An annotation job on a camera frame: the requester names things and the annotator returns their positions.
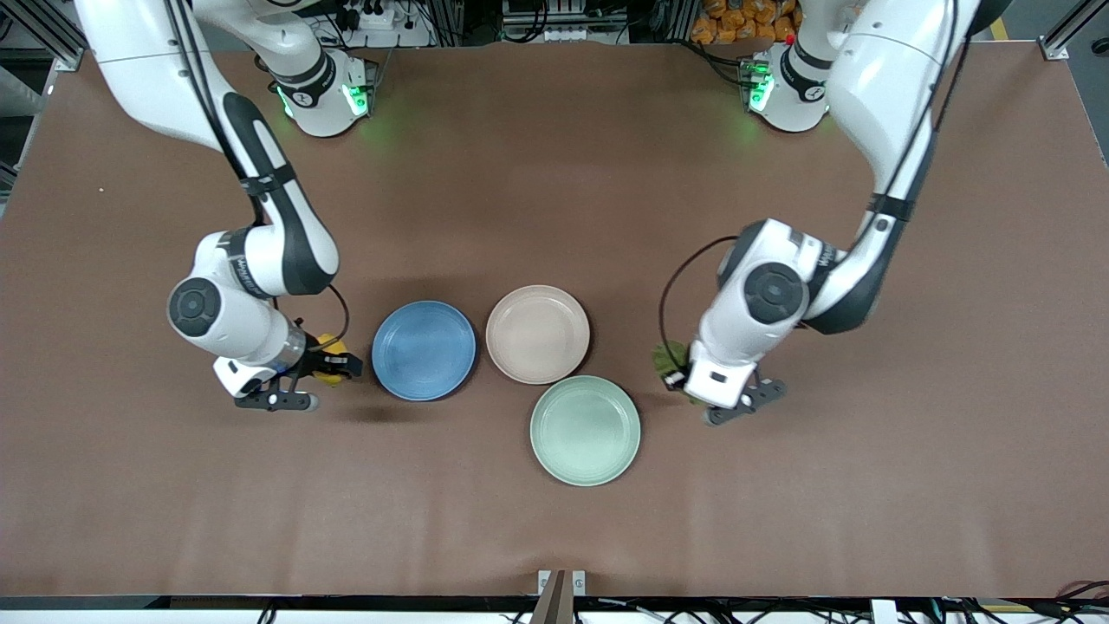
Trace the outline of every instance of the green led light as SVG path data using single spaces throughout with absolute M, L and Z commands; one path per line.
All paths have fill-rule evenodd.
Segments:
M 751 108 L 762 112 L 770 100 L 770 92 L 774 90 L 774 76 L 767 75 L 759 86 L 751 90 Z
M 287 114 L 289 116 L 289 119 L 292 119 L 293 117 L 293 109 L 289 108 L 288 100 L 285 99 L 285 93 L 281 90 L 281 86 L 277 88 L 277 94 L 281 95 L 281 102 L 283 104 L 285 104 L 285 114 Z
M 353 112 L 355 116 L 362 116 L 366 114 L 367 110 L 369 110 L 369 106 L 366 103 L 366 90 L 362 86 L 350 88 L 344 84 L 343 94 L 346 95 L 347 103 L 350 104 L 350 112 Z

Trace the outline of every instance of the green plate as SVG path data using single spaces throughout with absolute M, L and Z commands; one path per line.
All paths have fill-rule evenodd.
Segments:
M 552 386 L 531 412 L 531 449 L 554 479 L 589 488 L 628 470 L 639 451 L 639 412 L 611 381 L 591 376 Z

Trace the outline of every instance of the wire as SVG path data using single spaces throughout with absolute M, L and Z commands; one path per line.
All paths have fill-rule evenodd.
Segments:
M 704 621 L 703 617 L 693 613 L 692 611 L 675 611 L 671 613 L 665 620 L 663 620 L 662 624 L 673 624 L 674 618 L 682 614 L 689 615 L 693 620 L 696 620 L 699 624 L 709 624 L 708 622 Z
M 258 615 L 257 624 L 273 624 L 275 620 L 277 620 L 277 599 L 269 599 Z
M 637 19 L 635 21 L 631 21 L 631 22 L 627 21 L 627 18 L 624 18 L 624 27 L 621 28 L 620 32 L 617 33 L 617 40 L 615 40 L 615 42 L 620 43 L 620 38 L 623 37 L 624 31 L 628 30 L 629 27 L 633 27 L 633 25 L 635 25 L 638 23 L 643 23 L 643 22 L 645 22 L 649 19 L 651 19 L 651 13 L 648 13 L 648 14 L 645 14 L 645 16 Z M 628 35 L 628 42 L 631 43 L 631 34 Z
M 959 81 L 959 75 L 963 74 L 963 65 L 967 60 L 967 52 L 970 51 L 970 31 L 967 31 L 966 37 L 963 39 L 963 50 L 959 51 L 959 60 L 955 63 L 955 75 L 952 76 L 952 85 L 947 89 L 947 94 L 944 95 L 944 103 L 939 106 L 939 115 L 936 117 L 935 130 L 938 132 L 939 126 L 944 124 L 944 117 L 947 116 L 947 106 L 952 103 L 952 95 L 955 93 L 955 85 Z
M 1081 587 L 1067 592 L 1066 594 L 1059 594 L 1058 596 L 1055 596 L 1055 600 L 1057 601 L 1070 600 L 1080 596 L 1086 592 L 1089 592 L 1090 590 L 1097 590 L 1098 587 L 1105 587 L 1107 585 L 1109 585 L 1109 581 L 1096 581 L 1093 583 L 1087 583 Z
M 335 345 L 336 342 L 343 340 L 343 337 L 346 336 L 346 331 L 348 329 L 350 329 L 350 308 L 347 307 L 346 299 L 343 298 L 343 294 L 339 291 L 339 288 L 335 287 L 332 284 L 327 284 L 327 287 L 330 288 L 330 290 L 333 293 L 335 293 L 335 297 L 339 299 L 339 305 L 343 306 L 343 329 L 339 330 L 339 334 L 337 334 L 335 336 L 335 338 L 333 338 L 333 339 L 330 339 L 327 342 L 324 342 L 322 345 L 317 345 L 315 347 L 309 347 L 308 351 L 315 352 L 315 351 L 323 351 L 323 350 L 327 349 L 328 347 L 330 347 L 330 346 Z
M 678 266 L 678 269 L 674 270 L 674 274 L 671 275 L 670 279 L 667 282 L 665 287 L 662 288 L 662 296 L 659 297 L 659 336 L 662 337 L 662 348 L 667 351 L 667 357 L 670 358 L 670 364 L 673 365 L 679 371 L 684 367 L 678 364 L 678 358 L 674 358 L 674 352 L 670 350 L 670 341 L 667 340 L 667 297 L 670 296 L 670 288 L 673 287 L 674 282 L 678 280 L 678 277 L 681 276 L 682 272 L 685 270 L 685 268 L 692 264 L 694 259 L 701 257 L 701 254 L 720 243 L 734 241 L 737 237 L 739 236 L 722 236 L 693 252 L 693 255 L 686 257 L 685 262 L 682 262 L 681 265 Z M 759 617 L 760 616 L 755 616 L 755 618 L 747 624 L 754 624 Z
M 728 75 L 726 73 L 724 73 L 724 71 L 721 70 L 720 67 L 718 67 L 718 64 L 722 64 L 722 65 L 737 68 L 741 64 L 740 61 L 734 61 L 734 60 L 725 59 L 723 57 L 716 57 L 714 54 L 710 54 L 704 49 L 703 45 L 702 47 L 694 45 L 693 43 L 690 43 L 689 41 L 685 41 L 684 39 L 669 39 L 669 40 L 667 40 L 667 42 L 668 43 L 678 43 L 679 45 L 685 48 L 686 50 L 689 50 L 689 51 L 693 52 L 694 54 L 696 54 L 696 55 L 701 57 L 702 59 L 704 59 L 709 63 L 709 67 L 712 68 L 712 71 L 716 72 L 716 75 L 719 75 L 720 78 L 722 78 L 724 80 L 724 82 L 728 82 L 729 84 L 734 84 L 736 86 L 755 86 L 757 84 L 757 83 L 752 82 L 750 80 L 736 80 L 735 78 L 732 78 L 731 75 Z
M 978 602 L 978 599 L 967 599 L 966 602 L 969 603 L 970 606 L 973 606 L 973 607 L 977 608 L 979 612 L 984 613 L 986 615 L 986 617 L 993 620 L 995 624 L 1008 624 L 1006 621 L 1004 621 L 1000 617 L 994 615 L 994 613 L 991 611 L 989 611 L 988 608 L 981 606 L 981 603 Z
M 238 162 L 234 151 L 231 149 L 231 142 L 227 141 L 227 135 L 224 133 L 223 125 L 221 125 L 220 117 L 216 114 L 215 102 L 212 99 L 212 88 L 208 85 L 207 73 L 204 71 L 204 57 L 201 54 L 200 48 L 196 45 L 196 38 L 187 17 L 189 13 L 185 11 L 182 0 L 176 0 L 176 12 L 173 10 L 171 0 L 162 0 L 162 3 L 165 7 L 167 17 L 170 18 L 170 27 L 173 30 L 173 38 L 180 45 L 181 60 L 184 62 L 185 71 L 189 72 L 189 82 L 192 85 L 193 93 L 196 95 L 196 100 L 204 112 L 204 117 L 207 120 L 212 134 L 220 144 L 220 149 L 223 151 L 224 157 L 227 158 L 227 164 L 231 165 L 232 171 L 235 172 L 238 180 L 243 180 L 246 177 L 246 172 L 243 170 L 242 163 Z M 189 55 L 190 49 L 192 49 L 192 60 L 190 60 Z M 262 225 L 265 223 L 262 202 L 258 197 L 253 195 L 250 196 L 250 201 L 251 207 L 254 211 L 253 225 Z
M 444 48 L 442 42 L 445 40 L 449 40 L 450 39 L 449 37 L 445 37 L 444 32 L 447 32 L 447 33 L 452 34 L 452 35 L 458 37 L 458 38 L 462 37 L 461 33 L 455 32 L 455 31 L 450 30 L 449 28 L 442 28 L 442 27 L 440 27 L 437 21 L 435 21 L 434 19 L 431 19 L 431 13 L 428 12 L 427 7 L 425 7 L 423 2 L 416 2 L 416 8 L 419 10 L 420 17 L 424 18 L 424 21 L 427 22 L 428 28 L 434 28 L 435 29 L 435 34 L 436 34 L 436 37 L 439 38 L 439 40 L 436 42 L 436 44 L 439 48 Z
M 724 57 L 718 57 L 715 54 L 710 53 L 708 50 L 704 49 L 704 45 L 700 43 L 694 45 L 691 41 L 686 41 L 684 39 L 668 39 L 665 42 L 678 43 L 679 45 L 684 47 L 686 50 L 693 52 L 694 54 L 701 57 L 702 59 L 720 63 L 722 65 L 740 67 L 741 64 L 740 61 L 733 59 L 725 59 Z
M 886 183 L 886 190 L 882 193 L 885 196 L 888 196 L 889 192 L 893 191 L 894 182 L 901 175 L 902 167 L 905 166 L 905 161 L 908 160 L 909 152 L 913 151 L 913 143 L 916 140 L 916 135 L 919 134 L 920 127 L 924 125 L 924 120 L 928 119 L 928 116 L 932 114 L 932 105 L 936 101 L 936 95 L 939 94 L 939 80 L 944 76 L 944 72 L 947 71 L 948 67 L 947 59 L 950 58 L 952 51 L 955 49 L 954 48 L 956 39 L 955 34 L 958 29 L 958 23 L 959 23 L 959 1 L 952 0 L 952 28 L 947 34 L 947 45 L 944 49 L 944 55 L 939 62 L 939 71 L 936 72 L 936 81 L 932 85 L 932 94 L 928 95 L 928 103 L 925 104 L 924 110 L 920 111 L 920 116 L 916 120 L 916 124 L 913 126 L 913 132 L 909 133 L 908 139 L 905 142 L 905 149 L 902 150 L 902 155 L 899 158 L 897 158 L 897 166 L 894 167 L 894 173 L 893 175 L 889 176 L 889 181 Z M 947 91 L 948 96 L 944 100 L 945 106 L 948 103 L 950 103 L 950 94 L 952 91 L 954 90 L 955 90 L 955 81 L 953 80 L 952 85 Z M 944 111 L 940 111 L 939 119 L 943 120 L 943 117 L 944 117 Z M 933 132 L 936 132 L 938 130 L 939 130 L 938 124 L 933 125 Z M 845 262 L 848 257 L 851 257 L 851 254 L 855 252 L 855 248 L 858 247 L 858 241 L 863 238 L 863 235 L 871 227 L 871 224 L 877 216 L 875 212 L 868 211 L 867 214 L 868 216 L 866 218 L 866 224 L 858 229 L 859 231 L 858 237 L 856 237 L 855 241 L 851 244 L 851 248 L 847 249 L 847 254 L 844 255 L 843 259 L 840 260 L 841 263 Z
M 520 39 L 513 39 L 507 34 L 501 34 L 501 39 L 505 41 L 511 41 L 512 43 L 528 43 L 535 41 L 540 34 L 543 33 L 543 29 L 547 28 L 547 18 L 550 16 L 550 9 L 547 8 L 547 0 L 533 0 L 539 2 L 536 6 L 536 19 L 531 22 L 531 27 L 528 29 L 528 33 Z M 539 23 L 539 18 L 542 17 L 543 23 Z
M 343 31 L 339 30 L 339 24 L 335 23 L 335 18 L 333 18 L 332 14 L 328 13 L 327 11 L 324 11 L 324 17 L 327 18 L 327 21 L 329 21 L 332 23 L 332 28 L 335 29 L 335 37 L 338 38 L 338 40 L 339 40 L 339 47 L 344 51 L 350 50 L 350 47 L 347 45 L 346 37 L 343 34 Z

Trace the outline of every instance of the plate rim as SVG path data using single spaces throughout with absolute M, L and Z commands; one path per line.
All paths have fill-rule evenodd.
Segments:
M 444 392 L 441 395 L 437 395 L 435 397 L 427 397 L 427 398 L 414 399 L 414 398 L 411 398 L 411 396 L 405 396 L 405 395 L 403 395 L 400 392 L 397 392 L 395 389 L 389 388 L 389 385 L 387 385 L 385 382 L 385 380 L 381 379 L 381 374 L 380 374 L 380 371 L 377 368 L 377 362 L 379 360 L 378 360 L 378 358 L 374 357 L 374 354 L 375 354 L 375 351 L 377 351 L 377 348 L 378 348 L 378 338 L 381 336 L 381 330 L 389 324 L 389 321 L 393 320 L 394 317 L 396 317 L 397 315 L 399 315 L 400 311 L 403 311 L 405 308 L 411 307 L 411 306 L 415 306 L 415 305 L 420 305 L 420 304 L 425 304 L 425 305 L 426 304 L 434 304 L 434 305 L 439 306 L 439 307 L 446 307 L 447 309 L 449 309 L 451 311 L 451 314 L 454 314 L 455 316 L 457 316 L 458 318 L 460 318 L 462 321 L 465 321 L 466 328 L 468 330 L 468 336 L 469 336 L 469 339 L 470 339 L 469 340 L 469 346 L 470 346 L 470 349 L 474 351 L 474 356 L 470 359 L 470 364 L 469 364 L 469 367 L 466 370 L 466 375 L 462 376 L 462 378 L 458 381 L 458 383 L 454 385 L 449 390 L 447 390 L 446 392 Z M 400 399 L 403 401 L 418 402 L 418 403 L 423 403 L 423 402 L 427 402 L 427 401 L 436 401 L 436 400 L 442 399 L 444 397 L 447 397 L 451 392 L 458 390 L 459 387 L 461 387 L 464 383 L 466 383 L 466 380 L 469 379 L 470 375 L 474 374 L 474 366 L 477 362 L 477 359 L 478 359 L 477 330 L 474 329 L 474 324 L 470 323 L 469 317 L 467 317 L 466 315 L 464 315 L 462 310 L 459 309 L 457 306 L 451 305 L 451 304 L 447 303 L 446 300 L 439 300 L 437 298 L 420 298 L 418 300 L 409 300 L 408 303 L 406 303 L 406 304 L 401 305 L 400 307 L 397 307 L 396 309 L 394 309 L 393 311 L 390 311 L 390 314 L 388 315 L 388 317 L 386 317 L 385 320 L 383 320 L 381 324 L 379 326 L 377 326 L 377 331 L 374 333 L 374 340 L 370 342 L 370 346 L 369 346 L 369 361 L 370 361 L 369 364 L 370 364 L 370 368 L 374 369 L 374 377 L 377 379 L 377 382 L 379 385 L 381 385 L 381 388 L 384 388 L 386 392 L 388 392 L 389 395 L 396 397 L 397 399 Z
M 494 321 L 498 319 L 498 311 L 503 311 L 503 308 L 508 306 L 507 301 L 509 300 L 510 297 L 512 297 L 513 295 L 518 295 L 518 293 L 520 293 L 521 290 L 528 290 L 528 289 L 554 290 L 568 297 L 576 305 L 574 308 L 571 308 L 571 315 L 574 316 L 580 315 L 581 319 L 584 321 L 584 328 L 586 328 L 584 350 L 582 351 L 581 357 L 578 359 L 578 361 L 574 362 L 573 367 L 571 367 L 570 370 L 568 370 L 567 372 L 558 375 L 557 377 L 540 378 L 539 381 L 530 381 L 527 379 L 522 379 L 506 370 L 506 367 L 500 361 L 497 360 L 497 350 L 494 349 L 492 346 L 492 337 L 495 334 Z M 485 335 L 486 335 L 485 336 L 486 351 L 489 354 L 489 359 L 492 360 L 494 366 L 497 367 L 497 370 L 500 371 L 505 377 L 515 382 L 523 383 L 527 386 L 547 386 L 547 385 L 558 383 L 564 379 L 568 379 L 568 377 L 571 376 L 573 371 L 578 370 L 578 367 L 580 367 L 581 364 L 586 361 L 586 357 L 589 356 L 589 341 L 592 339 L 593 330 L 590 327 L 589 315 L 586 314 L 586 307 L 581 304 L 580 300 L 578 300 L 578 297 L 573 296 L 569 291 L 558 286 L 552 286 L 550 284 L 527 284 L 509 291 L 505 296 L 500 297 L 499 300 L 497 300 L 497 304 L 494 305 L 492 309 L 489 311 L 489 318 L 486 320 Z
M 551 392 L 553 392 L 554 389 L 559 388 L 560 386 L 567 385 L 567 383 L 571 383 L 571 382 L 578 382 L 579 380 L 582 381 L 582 382 L 589 381 L 589 382 L 592 382 L 592 383 L 596 383 L 597 381 L 601 381 L 601 382 L 603 382 L 604 386 L 609 386 L 612 389 L 617 390 L 620 393 L 620 397 L 622 397 L 623 399 L 625 399 L 628 401 L 628 405 L 631 406 L 632 415 L 634 416 L 634 419 L 632 419 L 632 421 L 634 423 L 633 427 L 632 427 L 632 430 L 633 430 L 632 433 L 633 433 L 634 442 L 635 443 L 631 448 L 628 461 L 620 468 L 619 471 L 615 472 L 615 474 L 609 477 L 604 481 L 599 481 L 599 482 L 596 482 L 596 483 L 574 482 L 574 481 L 570 481 L 568 479 L 563 479 L 562 477 L 559 477 L 558 474 L 556 474 L 556 472 L 553 470 L 550 469 L 549 466 L 547 466 L 546 462 L 543 462 L 542 457 L 539 453 L 539 450 L 536 448 L 536 430 L 535 430 L 535 428 L 536 428 L 536 419 L 538 417 L 539 407 L 542 405 L 543 399 L 546 399 L 548 395 L 550 395 Z M 628 395 L 628 392 L 624 389 L 620 388 L 620 386 L 618 383 L 613 382 L 612 380 L 604 379 L 604 378 L 598 377 L 598 376 L 573 376 L 573 377 L 566 378 L 566 379 L 559 381 L 558 383 L 551 386 L 550 388 L 548 388 L 539 397 L 539 400 L 536 401 L 535 407 L 532 407 L 532 409 L 531 409 L 531 421 L 528 424 L 528 434 L 529 434 L 529 438 L 531 439 L 531 453 L 536 457 L 536 460 L 539 462 L 539 466 L 541 466 L 543 468 L 543 470 L 547 471 L 547 474 L 553 477 L 554 479 L 557 479 L 558 481 L 560 481 L 562 483 L 566 483 L 567 485 L 573 485 L 573 487 L 577 487 L 577 488 L 597 488 L 598 485 L 604 485 L 607 483 L 611 483 L 611 482 L 615 481 L 617 479 L 620 478 L 620 475 L 622 475 L 623 473 L 628 472 L 628 469 L 631 468 L 632 463 L 634 463 L 635 458 L 639 457 L 639 449 L 640 449 L 640 447 L 643 443 L 643 424 L 642 424 L 642 419 L 640 418 L 640 415 L 639 415 L 639 408 L 635 407 L 635 402 L 632 401 L 631 396 Z

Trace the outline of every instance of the blue plate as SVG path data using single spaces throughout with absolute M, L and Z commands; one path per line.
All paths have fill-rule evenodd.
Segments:
M 461 311 L 441 300 L 417 300 L 378 328 L 370 364 L 393 395 L 433 401 L 466 381 L 477 352 L 474 328 Z

